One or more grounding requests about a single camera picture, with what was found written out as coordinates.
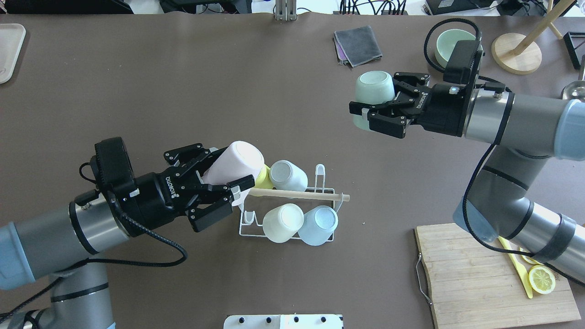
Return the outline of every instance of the white tray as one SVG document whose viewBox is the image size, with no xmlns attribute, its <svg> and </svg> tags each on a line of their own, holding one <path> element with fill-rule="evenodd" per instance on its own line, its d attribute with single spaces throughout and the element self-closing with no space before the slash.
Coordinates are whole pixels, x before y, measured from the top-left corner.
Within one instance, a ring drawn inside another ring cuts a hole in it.
<svg viewBox="0 0 585 329">
<path fill-rule="evenodd" d="M 20 24 L 0 24 L 0 84 L 12 77 L 25 34 Z"/>
<path fill-rule="evenodd" d="M 343 329 L 343 315 L 268 314 L 229 316 L 223 323 L 223 329 Z"/>
</svg>

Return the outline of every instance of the round wooden base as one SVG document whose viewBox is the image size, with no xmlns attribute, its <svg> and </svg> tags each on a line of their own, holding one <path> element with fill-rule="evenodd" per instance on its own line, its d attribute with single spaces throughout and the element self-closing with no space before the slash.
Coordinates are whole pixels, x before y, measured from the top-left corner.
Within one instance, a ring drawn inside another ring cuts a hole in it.
<svg viewBox="0 0 585 329">
<path fill-rule="evenodd" d="M 541 65 L 542 52 L 535 42 L 532 42 L 521 54 L 512 51 L 526 36 L 518 33 L 506 33 L 499 36 L 491 44 L 491 54 L 496 63 L 504 70 L 524 75 L 530 74 Z"/>
</svg>

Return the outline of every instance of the gray cloth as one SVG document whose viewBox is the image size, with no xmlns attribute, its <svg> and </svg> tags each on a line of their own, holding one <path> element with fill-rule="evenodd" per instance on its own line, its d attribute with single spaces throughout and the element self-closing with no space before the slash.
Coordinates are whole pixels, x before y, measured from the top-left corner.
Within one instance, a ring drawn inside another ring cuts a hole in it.
<svg viewBox="0 0 585 329">
<path fill-rule="evenodd" d="M 374 31 L 369 25 L 357 29 L 335 31 L 333 35 L 352 67 L 382 57 L 382 51 L 378 47 Z"/>
</svg>

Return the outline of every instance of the wooden stick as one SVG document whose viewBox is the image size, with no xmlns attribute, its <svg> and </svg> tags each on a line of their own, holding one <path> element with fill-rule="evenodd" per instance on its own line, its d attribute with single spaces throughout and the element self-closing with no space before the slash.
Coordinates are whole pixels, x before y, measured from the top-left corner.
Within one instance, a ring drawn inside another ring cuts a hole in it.
<svg viewBox="0 0 585 329">
<path fill-rule="evenodd" d="M 333 194 L 333 193 L 316 193 L 316 192 L 297 192 L 284 190 L 269 190 L 269 189 L 250 189 L 250 195 L 255 197 L 283 197 L 283 198 L 297 198 L 297 199 L 312 199 L 325 201 L 349 201 L 348 194 Z"/>
<path fill-rule="evenodd" d="M 532 42 L 534 42 L 534 40 L 536 40 L 539 35 L 541 35 L 542 31 L 544 31 L 549 26 L 549 23 L 552 23 L 555 19 L 557 19 L 560 14 L 565 11 L 565 9 L 573 4 L 573 1 L 574 0 L 560 0 L 560 2 L 556 4 L 556 6 L 549 13 L 546 14 L 546 17 L 538 23 L 536 28 L 532 30 L 532 32 L 530 32 L 530 34 L 527 35 L 524 40 L 522 40 L 520 44 L 514 48 L 514 50 L 512 50 L 512 54 L 518 56 L 524 50 L 526 50 L 526 48 Z"/>
<path fill-rule="evenodd" d="M 553 4 L 554 4 L 554 1 L 553 0 L 549 0 L 549 2 L 548 2 L 548 8 L 546 9 L 546 13 L 549 13 L 552 10 L 552 5 Z M 556 26 L 553 25 L 552 22 L 549 23 L 549 28 L 552 31 L 552 33 L 554 33 L 556 35 L 556 38 L 557 39 L 559 39 L 559 40 L 562 40 L 563 39 L 563 35 L 560 34 L 559 29 L 557 29 Z"/>
</svg>

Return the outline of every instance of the yellow cup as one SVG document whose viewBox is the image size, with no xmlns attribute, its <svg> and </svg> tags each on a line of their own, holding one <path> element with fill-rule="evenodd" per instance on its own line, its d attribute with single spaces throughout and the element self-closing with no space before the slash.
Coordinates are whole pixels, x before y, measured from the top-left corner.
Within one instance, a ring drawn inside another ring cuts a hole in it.
<svg viewBox="0 0 585 329">
<path fill-rule="evenodd" d="M 260 174 L 258 175 L 258 178 L 256 179 L 256 185 L 254 185 L 254 187 L 257 189 L 272 190 L 274 185 L 272 184 L 272 181 L 270 180 L 270 167 L 268 167 L 267 165 L 264 165 L 264 167 L 262 169 L 260 169 Z"/>
</svg>

